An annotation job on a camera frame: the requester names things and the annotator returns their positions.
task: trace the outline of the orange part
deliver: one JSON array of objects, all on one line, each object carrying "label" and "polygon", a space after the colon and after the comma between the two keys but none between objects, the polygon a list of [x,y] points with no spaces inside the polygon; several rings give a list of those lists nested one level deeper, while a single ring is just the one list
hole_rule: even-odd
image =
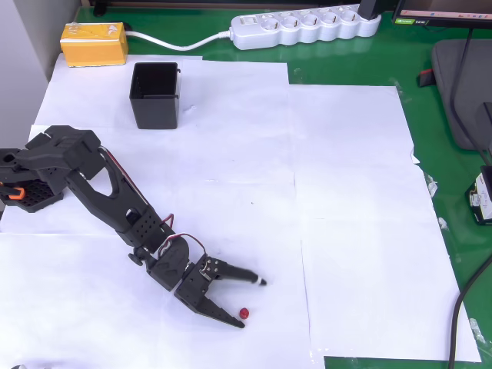
[{"label": "orange part", "polygon": [[22,200],[25,197],[25,189],[21,187],[14,187],[15,190],[19,190],[21,193],[17,195],[10,194],[8,198],[11,200]]}]

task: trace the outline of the red ball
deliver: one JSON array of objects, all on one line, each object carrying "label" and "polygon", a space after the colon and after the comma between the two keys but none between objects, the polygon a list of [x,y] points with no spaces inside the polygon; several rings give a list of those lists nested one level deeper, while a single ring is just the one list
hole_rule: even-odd
[{"label": "red ball", "polygon": [[243,307],[240,311],[239,311],[239,317],[241,319],[248,319],[249,317],[249,310],[246,308],[246,307]]}]

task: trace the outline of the green label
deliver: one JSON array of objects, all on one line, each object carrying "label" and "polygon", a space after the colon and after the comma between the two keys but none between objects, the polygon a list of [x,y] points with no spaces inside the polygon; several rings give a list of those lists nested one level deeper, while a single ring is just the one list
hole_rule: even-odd
[{"label": "green label", "polygon": [[397,25],[412,25],[415,23],[415,19],[402,19],[402,18],[398,18],[395,23]]}]

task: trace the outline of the white power strip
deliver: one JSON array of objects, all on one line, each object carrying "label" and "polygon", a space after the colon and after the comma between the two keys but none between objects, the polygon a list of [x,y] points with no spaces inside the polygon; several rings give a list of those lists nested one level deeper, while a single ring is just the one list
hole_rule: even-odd
[{"label": "white power strip", "polygon": [[230,37],[237,48],[248,50],[271,48],[279,44],[373,36],[381,16],[368,21],[357,14],[358,9],[359,5],[356,4],[241,15],[232,19]]}]

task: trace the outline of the robotic arm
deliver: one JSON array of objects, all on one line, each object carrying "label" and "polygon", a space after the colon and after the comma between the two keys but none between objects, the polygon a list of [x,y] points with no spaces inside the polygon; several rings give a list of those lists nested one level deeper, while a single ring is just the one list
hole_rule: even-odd
[{"label": "robotic arm", "polygon": [[[112,186],[109,196],[88,183],[106,168]],[[206,317],[243,328],[244,323],[209,300],[212,281],[232,278],[266,285],[252,271],[209,257],[189,261],[188,243],[164,223],[111,152],[93,131],[51,126],[24,150],[0,149],[0,200],[35,212],[63,199],[68,187],[97,218],[133,247],[128,256],[188,308]]]}]

